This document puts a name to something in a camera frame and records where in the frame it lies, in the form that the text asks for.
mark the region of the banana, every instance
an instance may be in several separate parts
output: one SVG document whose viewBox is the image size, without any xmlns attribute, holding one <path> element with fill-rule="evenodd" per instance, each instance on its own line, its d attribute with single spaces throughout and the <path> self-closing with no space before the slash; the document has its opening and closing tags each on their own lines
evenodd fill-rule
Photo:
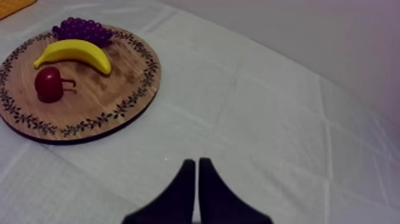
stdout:
<svg viewBox="0 0 400 224">
<path fill-rule="evenodd" d="M 35 68 L 38 68 L 44 62 L 56 62 L 67 59 L 86 62 L 104 74 L 111 72 L 110 61 L 99 47 L 88 41 L 77 39 L 57 41 L 48 45 L 42 56 L 33 65 Z"/>
</svg>

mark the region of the grape bunch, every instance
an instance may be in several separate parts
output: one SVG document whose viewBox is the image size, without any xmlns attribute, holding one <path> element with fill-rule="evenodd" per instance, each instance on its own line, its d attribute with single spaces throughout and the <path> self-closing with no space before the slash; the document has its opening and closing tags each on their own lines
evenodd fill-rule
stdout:
<svg viewBox="0 0 400 224">
<path fill-rule="evenodd" d="M 93 20 L 73 17 L 62 21 L 59 27 L 54 26 L 52 31 L 54 37 L 59 41 L 65 39 L 80 39 L 89 41 L 100 48 L 110 45 L 110 38 L 113 36 L 113 32 L 103 28 L 100 23 L 96 23 Z"/>
</svg>

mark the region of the table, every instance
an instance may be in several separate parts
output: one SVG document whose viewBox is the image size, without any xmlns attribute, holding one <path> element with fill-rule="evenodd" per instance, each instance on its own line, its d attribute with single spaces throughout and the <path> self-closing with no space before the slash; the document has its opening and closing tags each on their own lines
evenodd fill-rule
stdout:
<svg viewBox="0 0 400 224">
<path fill-rule="evenodd" d="M 200 157 L 277 224 L 398 223 L 400 128 L 329 80 L 154 1 L 39 0 L 0 21 L 0 59 L 69 16 L 146 40 L 160 90 L 130 126 L 87 144 L 38 144 L 0 122 L 0 223 L 120 223 Z"/>
</svg>

